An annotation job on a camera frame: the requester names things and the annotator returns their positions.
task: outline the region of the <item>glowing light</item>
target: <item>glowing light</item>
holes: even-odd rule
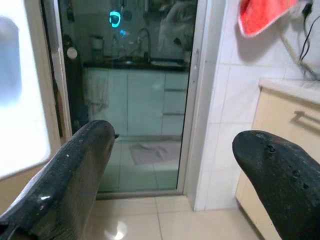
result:
[[[117,22],[113,22],[113,20],[115,19],[115,17],[118,18],[118,21],[117,21]],[[110,16],[109,16],[109,23],[111,24],[111,26],[112,26],[113,28],[117,28],[117,27],[119,27],[120,22],[121,22],[121,15],[120,15],[120,13],[117,12],[117,11],[111,11],[111,12],[110,12]]]

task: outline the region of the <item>white door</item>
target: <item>white door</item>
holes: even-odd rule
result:
[[[61,145],[40,1],[0,1],[0,69],[2,214]]]

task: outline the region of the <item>white wall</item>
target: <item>white wall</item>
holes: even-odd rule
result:
[[[241,36],[237,24],[238,4],[239,0],[226,1],[217,62],[211,58],[214,54],[210,49],[205,56],[204,77],[214,78],[214,86],[194,207],[198,211],[238,207],[235,192],[241,169],[232,153],[232,141],[236,134],[252,127],[260,94],[259,79],[303,78],[275,25],[255,38]],[[308,26],[318,15],[319,1],[314,3]],[[211,16],[210,24],[214,20],[215,16]],[[302,22],[287,21],[283,30],[300,52],[304,42]],[[217,40],[216,29],[210,31],[208,38],[209,44]],[[310,53],[305,58],[316,72],[320,72],[319,56],[320,20],[314,25]]]

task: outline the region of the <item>glass door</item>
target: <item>glass door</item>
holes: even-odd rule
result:
[[[58,1],[72,133],[106,120],[119,135],[100,193],[177,191],[197,6]]]

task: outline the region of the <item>hanging towel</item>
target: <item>hanging towel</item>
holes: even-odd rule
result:
[[[254,37],[283,16],[297,0],[241,0],[238,23],[244,37]]]
[[[86,80],[86,101],[91,114],[108,105],[108,77],[106,71],[94,71]]]

